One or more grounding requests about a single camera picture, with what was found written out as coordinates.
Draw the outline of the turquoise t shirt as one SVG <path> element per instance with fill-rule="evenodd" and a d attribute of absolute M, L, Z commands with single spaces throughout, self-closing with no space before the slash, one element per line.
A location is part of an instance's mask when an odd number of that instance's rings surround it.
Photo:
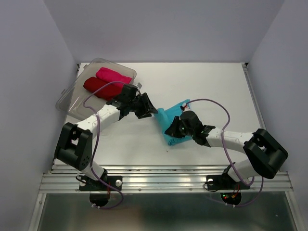
<path fill-rule="evenodd" d="M 157 109 L 157 114 L 154 114 L 154 117 L 156 119 L 156 121 L 158 122 L 162 135 L 165 139 L 165 141 L 167 142 L 168 146 L 175 146 L 177 144 L 186 142 L 186 141 L 190 141 L 191 137 L 186 136 L 184 138 L 174 138 L 171 137 L 169 135 L 165 134 L 165 131 L 170 127 L 170 125 L 172 124 L 174 117 L 176 116 L 180 116 L 181 115 L 181 109 L 180 107 L 189 102 L 190 99 L 186 99 L 168 109 L 164 109 L 164 108 L 158 108 Z"/>

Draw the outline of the clear plastic bin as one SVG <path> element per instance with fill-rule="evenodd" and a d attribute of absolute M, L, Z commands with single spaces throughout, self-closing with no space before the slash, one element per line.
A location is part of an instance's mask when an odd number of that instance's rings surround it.
<path fill-rule="evenodd" d="M 56 108 L 78 120 L 84 120 L 91 116 L 93 112 L 83 106 L 84 100 L 91 95 L 91 92 L 86 90 L 83 85 L 86 80 L 95 77 L 96 73 L 102 67 L 132 78 L 131 84 L 134 82 L 137 75 L 136 71 L 129 67 L 102 58 L 95 58 L 90 63 L 80 65 L 76 80 L 68 89 L 63 91 L 60 99 L 56 103 Z"/>

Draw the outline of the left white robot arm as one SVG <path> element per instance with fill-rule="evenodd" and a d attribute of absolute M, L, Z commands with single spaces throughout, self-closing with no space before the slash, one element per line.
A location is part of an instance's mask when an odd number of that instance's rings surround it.
<path fill-rule="evenodd" d="M 107 185 L 107 170 L 95 163 L 92 140 L 99 141 L 100 132 L 133 112 L 138 119 L 157 113 L 147 93 L 125 84 L 119 95 L 109 100 L 99 111 L 87 106 L 93 114 L 76 123 L 63 125 L 54 157 L 90 178 L 91 185 L 101 190 Z"/>

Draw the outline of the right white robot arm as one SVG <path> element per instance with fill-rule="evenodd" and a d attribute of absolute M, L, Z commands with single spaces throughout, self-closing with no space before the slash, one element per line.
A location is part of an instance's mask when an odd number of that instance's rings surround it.
<path fill-rule="evenodd" d="M 223 131 L 202 124 L 191 110 L 176 116 L 165 134 L 174 138 L 190 136 L 201 146 L 233 150 L 247 156 L 242 162 L 231 162 L 221 175 L 209 175 L 211 191 L 237 186 L 249 189 L 248 183 L 242 181 L 256 176 L 273 179 L 288 158 L 288 152 L 265 129 L 252 133 Z"/>

